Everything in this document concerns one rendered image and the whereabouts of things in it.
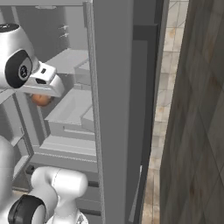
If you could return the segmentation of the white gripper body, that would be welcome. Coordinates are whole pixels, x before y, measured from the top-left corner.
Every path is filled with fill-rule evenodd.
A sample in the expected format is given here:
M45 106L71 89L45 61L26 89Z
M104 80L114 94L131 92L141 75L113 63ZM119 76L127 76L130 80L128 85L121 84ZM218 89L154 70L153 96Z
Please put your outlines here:
M58 75L55 75L50 84L26 84L19 90L28 94L61 97L65 88L61 78Z

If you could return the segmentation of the brown onion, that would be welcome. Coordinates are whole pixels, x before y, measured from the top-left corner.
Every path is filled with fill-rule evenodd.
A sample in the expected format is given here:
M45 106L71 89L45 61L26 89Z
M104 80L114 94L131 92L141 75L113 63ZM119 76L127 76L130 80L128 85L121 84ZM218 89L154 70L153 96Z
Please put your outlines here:
M49 95L34 94L31 97L31 100L33 103L36 103L38 106L45 107L53 100L53 97Z

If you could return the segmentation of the grey fridge door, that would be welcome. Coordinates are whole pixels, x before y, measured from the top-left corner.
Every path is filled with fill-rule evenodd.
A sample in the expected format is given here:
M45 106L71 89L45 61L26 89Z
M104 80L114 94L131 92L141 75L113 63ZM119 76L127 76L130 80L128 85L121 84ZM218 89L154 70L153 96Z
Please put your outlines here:
M168 0L57 1L83 9L95 139L49 136L35 160L87 174L89 224L139 224Z

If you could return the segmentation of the brown wooden tall cabinet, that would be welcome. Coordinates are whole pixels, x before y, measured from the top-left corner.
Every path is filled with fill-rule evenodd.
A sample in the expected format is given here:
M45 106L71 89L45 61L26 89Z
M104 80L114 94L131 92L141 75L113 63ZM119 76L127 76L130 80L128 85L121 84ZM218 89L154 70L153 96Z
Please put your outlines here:
M160 224L224 224L224 0L190 0L160 166Z

